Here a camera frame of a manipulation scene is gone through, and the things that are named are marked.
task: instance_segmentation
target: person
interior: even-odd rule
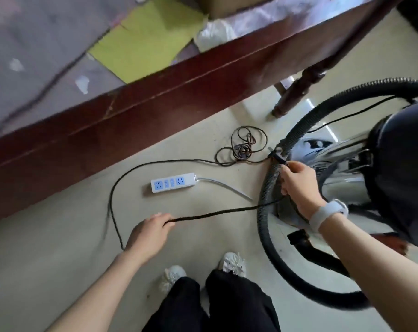
[[[282,193],[290,195],[305,218],[310,219],[326,204],[314,169],[289,161],[288,167],[281,167],[281,177]],[[134,274],[165,244],[175,227],[169,222],[172,219],[169,214],[158,213],[137,225],[125,250],[48,331],[106,331]],[[341,213],[328,217],[319,232],[391,329],[418,331],[418,265]],[[200,305],[199,284],[178,266],[166,269],[163,285],[168,295],[143,331],[280,331],[271,298],[245,276],[244,261],[227,253],[206,280],[208,317]]]

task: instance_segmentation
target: black pants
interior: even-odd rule
[[[200,305],[200,285],[180,278],[143,332],[280,332],[272,300],[248,279],[214,270],[206,280],[210,318]]]

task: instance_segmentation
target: white cord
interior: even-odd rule
[[[232,187],[232,186],[230,186],[230,185],[227,185],[226,183],[223,183],[223,182],[221,182],[221,181],[218,181],[218,180],[216,180],[216,179],[212,179],[212,178],[205,178],[205,177],[198,177],[198,178],[196,179],[196,181],[211,181],[212,183],[217,183],[217,184],[220,184],[221,186],[223,186],[223,187],[225,187],[225,188],[227,188],[227,189],[230,189],[230,190],[234,191],[235,193],[239,194],[240,196],[243,196],[244,198],[246,198],[246,199],[248,199],[248,200],[250,200],[250,201],[254,201],[252,198],[250,198],[250,197],[249,197],[248,195],[246,195],[245,193],[243,193],[243,192],[241,192],[241,191],[239,191],[239,190],[235,189],[234,187]]]

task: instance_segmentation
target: white power strip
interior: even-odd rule
[[[152,192],[158,193],[194,186],[197,183],[196,178],[194,173],[184,173],[178,176],[153,179],[151,180]]]

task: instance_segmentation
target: vacuum hose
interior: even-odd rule
[[[388,78],[372,81],[351,89],[345,90],[333,97],[323,101],[321,104],[306,114],[289,134],[280,142],[283,149],[282,157],[286,158],[294,145],[304,136],[316,123],[340,107],[349,105],[355,101],[374,98],[382,95],[395,95],[399,98],[412,100],[418,97],[418,80],[407,78]],[[265,204],[271,198],[271,193],[278,179],[280,166],[272,162],[261,187],[258,204]],[[361,292],[335,293],[332,291],[317,288],[307,283],[281,259],[275,249],[267,223],[267,207],[260,207],[257,210],[258,234],[261,244],[267,257],[280,275],[298,292],[317,303],[341,310],[361,310],[370,306],[366,296]]]

